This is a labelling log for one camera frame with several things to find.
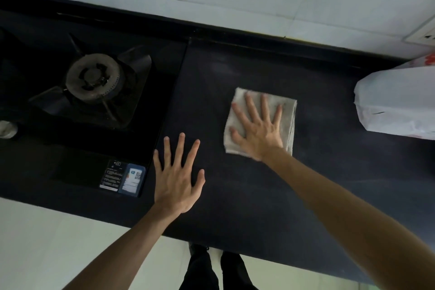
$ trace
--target person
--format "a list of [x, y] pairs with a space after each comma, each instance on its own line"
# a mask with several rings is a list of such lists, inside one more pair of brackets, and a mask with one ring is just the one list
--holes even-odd
[[[242, 122], [246, 137], [231, 129], [232, 139], [254, 160], [263, 162], [288, 183], [323, 223], [347, 254], [385, 290], [435, 289], [435, 254], [421, 239], [391, 217], [356, 197], [338, 184], [313, 171], [284, 149], [279, 134], [282, 107], [273, 120], [267, 96], [261, 97], [261, 116], [249, 94], [246, 104], [252, 121], [237, 104], [232, 108]], [[190, 210], [205, 183], [204, 170], [191, 185], [192, 165], [200, 142], [196, 140], [184, 166], [181, 157], [184, 134], [178, 138], [171, 164], [169, 138], [164, 139], [164, 167], [154, 153], [155, 203], [128, 232], [84, 268], [65, 290], [128, 289], [139, 267], [166, 227]], [[182, 290], [217, 289], [207, 249], [191, 245], [192, 258]], [[221, 259], [224, 288], [255, 289], [240, 256], [224, 253]]]

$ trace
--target person's right arm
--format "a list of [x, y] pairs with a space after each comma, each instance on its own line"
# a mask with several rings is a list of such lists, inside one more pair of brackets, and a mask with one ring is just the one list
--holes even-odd
[[282, 148], [278, 107], [270, 121], [267, 97], [262, 118], [247, 95], [252, 122], [233, 104], [246, 138], [231, 129], [233, 140], [255, 160], [286, 181], [328, 232], [373, 281], [385, 290], [435, 289], [435, 254], [421, 239], [364, 200], [313, 171]]

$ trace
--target forearm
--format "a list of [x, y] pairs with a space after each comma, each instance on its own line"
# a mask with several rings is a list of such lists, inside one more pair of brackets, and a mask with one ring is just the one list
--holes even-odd
[[405, 227], [283, 149], [271, 148], [263, 161], [293, 188], [379, 286], [435, 288], [435, 255]]
[[64, 290], [127, 290], [153, 245], [177, 217], [158, 205], [96, 257]]

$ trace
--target white cloth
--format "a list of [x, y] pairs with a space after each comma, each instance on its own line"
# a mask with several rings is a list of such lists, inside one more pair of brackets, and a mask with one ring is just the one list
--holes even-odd
[[[241, 89], [239, 87], [236, 88], [236, 92], [234, 94], [233, 102], [236, 102], [240, 109], [246, 114], [246, 116], [251, 119], [249, 116], [249, 112], [247, 111], [245, 93], [247, 89]], [[261, 116], [261, 92], [249, 91], [251, 95], [255, 107], [258, 110], [258, 113]], [[278, 105], [282, 105], [282, 117], [280, 123], [280, 135], [282, 142], [284, 144], [284, 148], [292, 154], [293, 152], [293, 138], [295, 136], [295, 112], [296, 112], [296, 100], [285, 98], [283, 96], [270, 95], [268, 94], [268, 104], [270, 110], [270, 117], [273, 120], [275, 115], [276, 108]], [[225, 152], [229, 154], [237, 154], [249, 157], [247, 153], [245, 153], [238, 144], [236, 144], [231, 139], [230, 127], [234, 127], [242, 137], [245, 137], [245, 129], [242, 123], [237, 118], [234, 110], [230, 108], [230, 114], [228, 115], [227, 123], [225, 125], [224, 131], [224, 146]]]

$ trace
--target burner cap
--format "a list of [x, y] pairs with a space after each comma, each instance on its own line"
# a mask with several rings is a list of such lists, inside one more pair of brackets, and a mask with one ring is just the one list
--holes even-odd
[[89, 103], [113, 98], [123, 83], [121, 67], [106, 54], [89, 54], [80, 58], [70, 67], [66, 79], [70, 93]]

